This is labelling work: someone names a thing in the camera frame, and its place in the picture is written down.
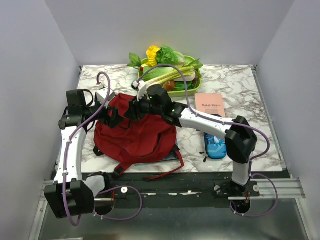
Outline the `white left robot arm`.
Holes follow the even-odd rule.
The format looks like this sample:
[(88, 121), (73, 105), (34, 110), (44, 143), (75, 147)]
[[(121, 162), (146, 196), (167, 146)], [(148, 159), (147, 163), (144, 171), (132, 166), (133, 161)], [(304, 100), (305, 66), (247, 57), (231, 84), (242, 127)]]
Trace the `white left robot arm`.
[(106, 88), (92, 95), (86, 102), (85, 90), (69, 90), (67, 107), (58, 126), (61, 130), (61, 151), (53, 184), (44, 188), (44, 196), (58, 219), (90, 214), (95, 197), (107, 197), (111, 191), (108, 175), (97, 172), (86, 179), (82, 176), (82, 156), (88, 125), (107, 118), (108, 104), (115, 97)]

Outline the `red student backpack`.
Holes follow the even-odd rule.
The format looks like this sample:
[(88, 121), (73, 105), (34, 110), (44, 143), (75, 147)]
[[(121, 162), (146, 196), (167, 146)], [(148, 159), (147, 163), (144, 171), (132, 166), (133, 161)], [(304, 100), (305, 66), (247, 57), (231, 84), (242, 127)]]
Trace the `red student backpack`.
[(158, 115), (147, 114), (137, 121), (124, 118), (114, 128), (99, 120), (95, 125), (93, 152), (119, 162), (111, 175), (113, 179), (118, 179), (132, 165), (160, 162), (171, 152), (175, 153), (180, 166), (155, 177), (145, 177), (156, 180), (184, 167), (176, 139), (176, 127), (165, 123)]

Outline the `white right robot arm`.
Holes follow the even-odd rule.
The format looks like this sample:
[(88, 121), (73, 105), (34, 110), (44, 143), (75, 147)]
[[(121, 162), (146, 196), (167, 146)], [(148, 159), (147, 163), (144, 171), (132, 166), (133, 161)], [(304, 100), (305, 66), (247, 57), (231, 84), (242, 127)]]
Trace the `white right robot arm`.
[(169, 125), (195, 129), (224, 140), (226, 153), (233, 161), (230, 191), (236, 196), (247, 192), (250, 157), (258, 138), (244, 117), (223, 118), (197, 111), (186, 104), (172, 101), (167, 91), (158, 84), (146, 87), (143, 82), (134, 82), (131, 87), (137, 93), (129, 101), (125, 118), (137, 121), (147, 114), (160, 116)]

